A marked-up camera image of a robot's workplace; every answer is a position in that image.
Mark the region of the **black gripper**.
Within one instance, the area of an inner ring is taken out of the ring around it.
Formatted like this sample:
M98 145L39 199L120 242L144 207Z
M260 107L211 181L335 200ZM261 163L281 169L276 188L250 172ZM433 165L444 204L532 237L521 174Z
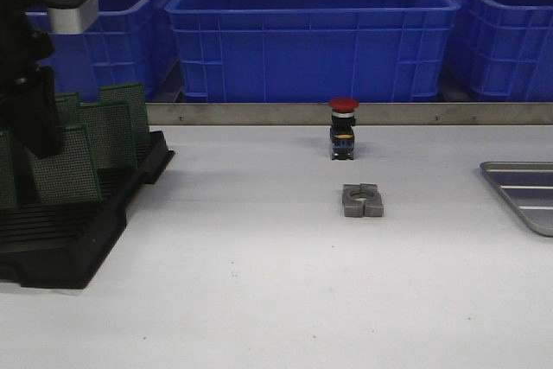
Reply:
M63 139L55 103L54 70L38 61L54 51L48 33L35 29L26 10L46 0L1 0L1 95L15 92L14 135L38 158L60 154Z

